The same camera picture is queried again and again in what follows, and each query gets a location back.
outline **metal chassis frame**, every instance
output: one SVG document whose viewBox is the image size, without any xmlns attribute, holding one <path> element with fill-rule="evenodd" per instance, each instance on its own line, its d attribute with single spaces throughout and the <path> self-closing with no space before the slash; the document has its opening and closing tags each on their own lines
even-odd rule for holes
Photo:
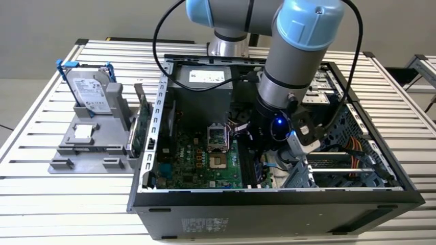
<svg viewBox="0 0 436 245">
<path fill-rule="evenodd" d="M 195 60 L 199 57 L 195 56 L 183 56 L 187 59 Z M 323 65 L 328 65 L 331 70 L 334 71 L 335 78 L 342 83 L 342 87 L 346 88 L 347 81 L 342 75 L 342 72 L 334 62 L 323 62 Z M 174 69 L 171 63 L 166 63 L 164 67 L 168 69 Z M 159 88 L 159 97 L 158 103 L 155 107 L 155 112 L 162 110 L 163 102 L 159 103 L 160 97 L 164 99 L 164 94 L 160 94 L 166 90 L 168 83 L 168 78 L 162 76 L 160 88 Z M 195 209 L 196 206 L 211 206 L 211 212 L 214 211 L 214 206 L 246 206 L 246 205 L 267 205 L 274 207 L 275 205 L 326 205 L 326 204 L 338 204 L 346 203 L 350 205 L 364 205 L 368 203 L 378 203 L 379 208 L 386 208 L 388 205 L 394 208 L 394 211 L 384 214 L 383 216 L 375 218 L 370 223 L 356 229 L 354 232 L 348 234 L 360 234 L 367 231 L 370 228 L 378 226 L 387 220 L 399 216 L 408 210 L 412 210 L 415 207 L 420 206 L 424 203 L 424 199 L 416 190 L 416 187 L 407 176 L 392 151 L 388 148 L 388 145 L 380 136 L 379 131 L 374 127 L 371 119 L 359 103 L 358 96 L 354 92 L 350 94 L 350 103 L 355 106 L 355 109 L 362 117 L 362 120 L 368 128 L 370 135 L 372 136 L 372 140 L 378 143 L 382 152 L 387 158 L 387 161 L 391 163 L 392 170 L 396 173 L 399 181 L 403 183 L 404 191 L 318 191 L 316 195 L 312 191 L 276 191 L 271 192 L 268 189 L 248 189 L 244 192 L 235 191 L 223 191 L 223 190 L 191 190 L 191 191 L 142 191 L 140 182 L 142 177 L 147 170 L 152 169 L 154 163 L 154 154 L 150 150 L 146 149 L 144 161 L 146 171 L 142 166 L 136 168 L 134 181 L 132 181 L 132 189 L 130 195 L 128 202 L 128 212 L 138 212 L 146 214 L 147 212 L 155 212 L 155 210 L 164 210 L 164 213 L 171 212 L 172 208 L 176 207 L 191 207 Z M 148 139 L 158 140 L 158 132 L 156 129 L 160 123 L 160 118 L 152 116 L 152 126 L 150 128 L 151 136 Z"/>
</svg>

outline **white label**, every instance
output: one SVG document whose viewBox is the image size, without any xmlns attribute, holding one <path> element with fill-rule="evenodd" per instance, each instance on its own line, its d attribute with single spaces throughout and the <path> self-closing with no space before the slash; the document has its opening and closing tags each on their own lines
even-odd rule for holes
<svg viewBox="0 0 436 245">
<path fill-rule="evenodd" d="M 192 70 L 190 72 L 191 83 L 220 83 L 224 81 L 224 71 Z"/>
<path fill-rule="evenodd" d="M 183 218 L 184 232 L 224 232 L 230 218 Z"/>
<path fill-rule="evenodd" d="M 94 113 L 111 112 L 108 100 L 98 80 L 75 78 L 74 83 L 76 84 L 80 98 L 88 110 Z"/>
</svg>

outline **aluminum profile table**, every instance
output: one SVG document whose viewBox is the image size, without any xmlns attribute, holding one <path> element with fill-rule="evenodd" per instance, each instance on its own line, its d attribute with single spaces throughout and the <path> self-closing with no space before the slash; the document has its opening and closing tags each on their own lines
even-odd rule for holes
<svg viewBox="0 0 436 245">
<path fill-rule="evenodd" d="M 408 92 L 435 93 L 436 88 L 436 56 L 415 55 L 407 64 L 407 68 L 414 68 L 423 78 L 430 82 L 428 85 L 415 85 Z"/>
<path fill-rule="evenodd" d="M 163 54 L 206 55 L 206 45 L 159 44 Z M 267 48 L 251 48 L 266 58 Z M 354 54 L 328 52 L 346 77 Z M 67 61 L 111 61 L 124 97 L 138 105 L 134 84 L 155 101 L 159 69 L 151 43 L 90 41 L 75 45 Z M 184 243 L 436 244 L 436 128 L 375 57 L 359 58 L 354 90 L 427 203 L 360 236 L 219 239 Z M 56 72 L 0 150 L 0 240 L 7 244 L 160 244 L 138 215 L 127 214 L 132 175 L 51 175 L 56 146 L 74 118 L 74 97 Z"/>
</svg>

